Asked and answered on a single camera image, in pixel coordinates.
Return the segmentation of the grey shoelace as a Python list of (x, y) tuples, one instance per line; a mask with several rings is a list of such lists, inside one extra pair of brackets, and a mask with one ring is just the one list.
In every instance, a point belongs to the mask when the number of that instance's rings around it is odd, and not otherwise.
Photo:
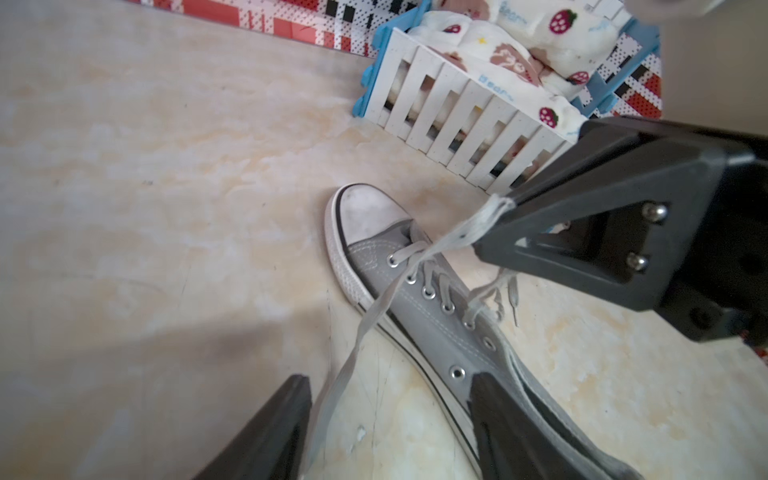
[(457, 224), (437, 242), (432, 244), (418, 242), (415, 246), (405, 249), (408, 255), (404, 260), (405, 271), (399, 274), (384, 293), (367, 307), (357, 327), (356, 339), (348, 357), (341, 367), (329, 370), (323, 389), (317, 396), (317, 403), (312, 406), (306, 446), (301, 456), (300, 478), (306, 476), (317, 451), (326, 440), (334, 411), (353, 376), (363, 339), (378, 321), (386, 316), (406, 278), (416, 273), (423, 263), (433, 260), (435, 256), (445, 251), (467, 247), (480, 240), (503, 214), (514, 210), (515, 207), (514, 200), (493, 194), (474, 215)]

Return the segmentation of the bear print blanket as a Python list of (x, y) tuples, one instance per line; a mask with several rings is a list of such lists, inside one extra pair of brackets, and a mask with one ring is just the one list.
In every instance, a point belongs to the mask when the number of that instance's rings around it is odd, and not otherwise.
[(620, 30), (574, 1), (437, 1), (410, 35), (573, 141), (586, 118), (571, 101)]

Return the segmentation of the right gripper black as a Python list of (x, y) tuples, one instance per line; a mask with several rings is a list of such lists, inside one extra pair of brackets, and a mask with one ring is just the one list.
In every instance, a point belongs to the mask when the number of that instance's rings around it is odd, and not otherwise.
[(767, 138), (676, 125), (625, 156), (656, 201), (516, 207), (474, 245), (486, 263), (636, 311), (695, 342), (767, 346)]

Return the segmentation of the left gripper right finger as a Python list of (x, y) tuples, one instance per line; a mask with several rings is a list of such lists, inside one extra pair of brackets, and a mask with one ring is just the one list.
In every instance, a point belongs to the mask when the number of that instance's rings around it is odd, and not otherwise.
[(483, 479), (606, 479), (605, 471), (552, 437), (489, 373), (476, 374), (470, 416)]

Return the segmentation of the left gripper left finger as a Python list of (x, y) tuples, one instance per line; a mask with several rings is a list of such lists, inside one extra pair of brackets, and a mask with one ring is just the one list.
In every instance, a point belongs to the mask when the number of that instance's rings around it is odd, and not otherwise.
[(297, 479), (311, 406), (309, 378), (299, 374), (290, 376), (195, 477)]

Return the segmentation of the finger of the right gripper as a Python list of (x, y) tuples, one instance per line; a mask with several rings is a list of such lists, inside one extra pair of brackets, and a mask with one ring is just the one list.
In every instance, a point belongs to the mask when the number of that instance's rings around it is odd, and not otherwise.
[(578, 207), (624, 207), (656, 200), (642, 189), (648, 182), (625, 158), (649, 141), (656, 120), (613, 117), (584, 124), (575, 146), (507, 197), (517, 207), (543, 201)]

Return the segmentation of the white blue toy crib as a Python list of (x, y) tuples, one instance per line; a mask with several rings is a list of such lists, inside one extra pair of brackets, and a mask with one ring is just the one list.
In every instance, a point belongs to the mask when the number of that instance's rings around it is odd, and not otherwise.
[[(377, 29), (378, 55), (362, 75), (364, 94), (353, 112), (467, 182), (505, 193), (570, 149), (578, 136), (561, 137), (411, 37), (435, 2), (422, 1)], [(620, 1), (574, 2), (608, 18), (620, 35), (572, 105), (586, 120), (630, 112), (627, 85), (659, 77), (657, 29), (634, 19)]]

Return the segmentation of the grey canvas sneaker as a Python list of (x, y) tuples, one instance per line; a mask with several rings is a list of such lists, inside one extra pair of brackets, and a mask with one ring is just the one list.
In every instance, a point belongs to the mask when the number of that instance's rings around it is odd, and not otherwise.
[[(394, 199), (364, 183), (334, 193), (324, 227), (333, 271), (362, 316), (405, 271), (405, 249), (418, 242), (435, 243)], [(485, 299), (515, 302), (515, 274), (501, 270), (492, 282), (472, 290), (446, 261), (445, 252), (406, 278), (390, 310), (373, 328), (395, 344), (425, 379), (475, 472), (481, 474), (470, 390), (474, 375), (489, 373), (537, 425), (605, 471), (606, 479), (637, 478), (632, 466), (587, 437), (501, 332), (503, 312), (487, 307)]]

